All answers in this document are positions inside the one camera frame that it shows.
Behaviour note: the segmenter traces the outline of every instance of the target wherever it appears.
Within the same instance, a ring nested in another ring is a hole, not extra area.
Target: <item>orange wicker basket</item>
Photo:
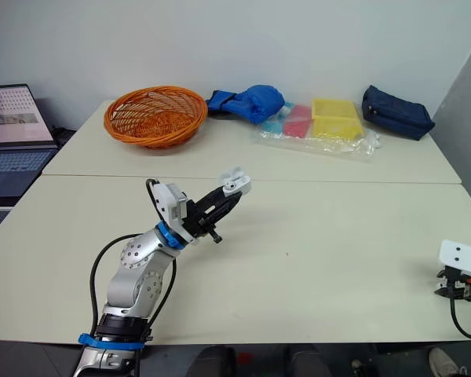
[[[115,139],[147,148],[185,143],[207,116],[206,102],[197,93],[177,86],[136,90],[111,104],[104,128]]]

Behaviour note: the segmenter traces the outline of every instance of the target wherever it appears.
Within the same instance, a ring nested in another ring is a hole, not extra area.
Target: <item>black cable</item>
[[[140,377],[140,362],[141,362],[141,351],[137,350],[134,353],[134,377]]]
[[[147,322],[147,327],[145,329],[144,337],[147,336],[148,330],[150,330],[150,328],[154,324],[155,320],[159,316],[160,311],[162,310],[162,307],[164,306],[164,304],[166,304],[167,298],[170,296],[171,290],[173,289],[174,280],[176,279],[176,269],[177,269],[176,259],[173,259],[173,272],[171,273],[170,285],[168,285],[166,289],[166,293],[164,294],[164,297],[162,297],[162,300],[159,306],[157,306],[157,310],[154,312],[152,318],[150,318],[150,321]]]
[[[160,213],[160,210],[157,208],[157,203],[158,203],[158,201],[155,200],[154,194],[153,194],[153,192],[152,192],[152,187],[150,187],[150,184],[151,184],[151,183],[152,183],[152,185],[156,185],[156,184],[159,183],[159,181],[156,181],[155,179],[149,178],[149,179],[147,179],[147,180],[145,181],[144,184],[145,184],[145,186],[147,186],[148,194],[149,194],[149,196],[150,196],[150,199],[152,200],[152,203],[153,203],[153,205],[154,205],[155,210],[157,211],[157,215],[159,216],[160,221],[164,221],[164,217],[163,217],[162,214]]]
[[[96,326],[97,326],[97,319],[98,319],[98,314],[97,314],[97,300],[96,300],[96,288],[94,286],[94,278],[96,277],[96,270],[97,270],[97,265],[100,264],[101,258],[103,258],[104,253],[107,252],[107,250],[118,243],[119,241],[125,240],[127,238],[134,238],[136,236],[139,236],[141,233],[136,233],[136,234],[128,234],[126,236],[121,236],[119,238],[115,238],[113,241],[107,244],[107,246],[103,247],[103,250],[100,251],[100,253],[97,255],[96,259],[94,260],[93,263],[93,268],[91,269],[91,274],[89,277],[89,293],[91,295],[91,306],[93,308],[93,325],[91,326],[91,332],[90,335],[93,337],[94,333],[96,332]]]
[[[159,306],[157,306],[157,310],[152,315],[152,318],[150,318],[150,321],[147,322],[147,325],[143,331],[143,334],[141,335],[141,340],[143,342],[147,341],[148,331],[150,330],[155,320],[159,316],[160,311],[164,307],[164,304],[166,304],[167,298],[170,296],[171,290],[173,289],[174,281],[176,279],[176,270],[177,270],[176,259],[173,259],[173,271],[171,272],[170,284],[167,286],[166,293],[164,294],[164,297],[162,297],[162,300],[159,303]],[[140,377],[140,362],[141,362],[141,351],[138,350],[136,351],[134,355],[134,377]]]
[[[466,338],[471,339],[471,334],[466,332],[461,325],[458,323],[457,316],[455,315],[455,297],[454,297],[454,286],[448,285],[448,297],[450,298],[450,314],[452,315],[452,320],[454,321],[455,327],[463,334]]]

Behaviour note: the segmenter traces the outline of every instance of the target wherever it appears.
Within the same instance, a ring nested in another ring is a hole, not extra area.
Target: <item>shoe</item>
[[[236,353],[225,346],[203,350],[187,372],[187,377],[233,377],[236,374]]]
[[[451,377],[460,373],[457,364],[441,348],[429,351],[429,366],[435,377]]]
[[[285,351],[287,377],[332,377],[319,352],[309,344],[293,345]]]

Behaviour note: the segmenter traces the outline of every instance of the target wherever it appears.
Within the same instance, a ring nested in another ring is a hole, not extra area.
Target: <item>floor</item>
[[[398,345],[400,348],[414,345]],[[352,376],[350,362],[359,359],[378,367],[381,377],[433,377],[427,353],[431,344],[417,350],[399,350],[387,354],[370,344],[315,344],[335,377]],[[141,362],[141,376],[183,377],[188,366],[205,346],[150,346]],[[471,342],[440,345],[471,375]],[[284,345],[236,345],[246,355],[237,377],[283,377]],[[26,342],[0,342],[0,377],[68,377],[79,356],[77,346],[59,346]],[[86,373],[105,376],[110,374]]]

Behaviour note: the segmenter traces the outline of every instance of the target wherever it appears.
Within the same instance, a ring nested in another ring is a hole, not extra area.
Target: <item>navy blue pouch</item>
[[[363,95],[363,117],[398,134],[420,140],[433,127],[424,105],[401,100],[370,85]]]

